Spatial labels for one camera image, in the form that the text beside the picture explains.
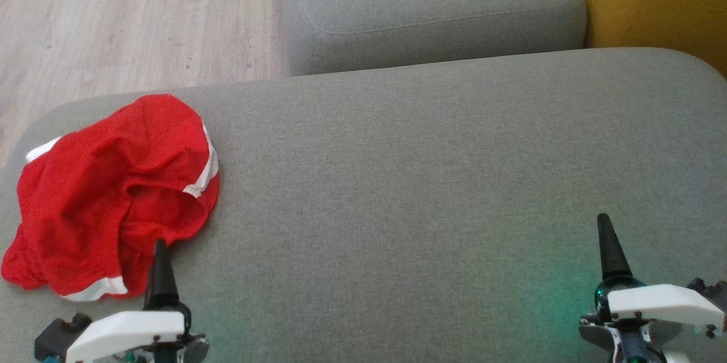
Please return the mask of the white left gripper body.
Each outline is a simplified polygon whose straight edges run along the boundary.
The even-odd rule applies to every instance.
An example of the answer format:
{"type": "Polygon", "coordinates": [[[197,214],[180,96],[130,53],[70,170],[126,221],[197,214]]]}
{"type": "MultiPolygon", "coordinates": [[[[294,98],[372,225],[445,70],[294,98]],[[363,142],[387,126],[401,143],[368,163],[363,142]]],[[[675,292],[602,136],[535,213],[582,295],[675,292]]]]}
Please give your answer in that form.
{"type": "Polygon", "coordinates": [[[181,311],[123,311],[89,324],[65,353],[67,362],[203,362],[210,352],[204,334],[190,333],[181,311]]]}

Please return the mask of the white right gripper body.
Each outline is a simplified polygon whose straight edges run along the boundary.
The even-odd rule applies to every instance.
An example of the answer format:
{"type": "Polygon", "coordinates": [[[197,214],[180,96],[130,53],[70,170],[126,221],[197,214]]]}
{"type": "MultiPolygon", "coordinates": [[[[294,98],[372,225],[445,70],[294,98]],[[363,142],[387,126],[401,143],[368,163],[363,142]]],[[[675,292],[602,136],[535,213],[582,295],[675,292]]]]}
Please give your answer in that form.
{"type": "Polygon", "coordinates": [[[592,313],[581,316],[582,340],[602,348],[610,362],[688,362],[665,344],[689,326],[709,339],[725,334],[725,282],[707,286],[695,278],[687,286],[602,282],[592,313]]]}

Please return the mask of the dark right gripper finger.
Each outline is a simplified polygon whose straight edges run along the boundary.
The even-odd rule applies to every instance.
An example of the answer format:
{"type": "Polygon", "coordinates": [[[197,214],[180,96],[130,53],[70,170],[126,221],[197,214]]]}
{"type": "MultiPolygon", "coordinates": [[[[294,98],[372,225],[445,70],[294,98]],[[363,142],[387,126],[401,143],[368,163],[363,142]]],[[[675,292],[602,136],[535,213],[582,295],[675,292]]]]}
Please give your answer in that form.
{"type": "Polygon", "coordinates": [[[633,273],[606,213],[597,216],[597,227],[602,282],[610,285],[630,285],[633,283],[633,273]]]}

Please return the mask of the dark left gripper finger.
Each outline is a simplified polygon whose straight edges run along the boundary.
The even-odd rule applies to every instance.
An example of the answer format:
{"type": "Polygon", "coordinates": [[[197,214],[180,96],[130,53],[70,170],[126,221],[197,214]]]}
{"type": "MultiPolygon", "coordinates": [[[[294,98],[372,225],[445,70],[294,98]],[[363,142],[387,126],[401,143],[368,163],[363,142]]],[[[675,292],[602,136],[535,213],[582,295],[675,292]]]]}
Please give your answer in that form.
{"type": "Polygon", "coordinates": [[[153,262],[148,270],[144,310],[177,308],[179,293],[166,241],[157,239],[153,247],[153,262]]]}

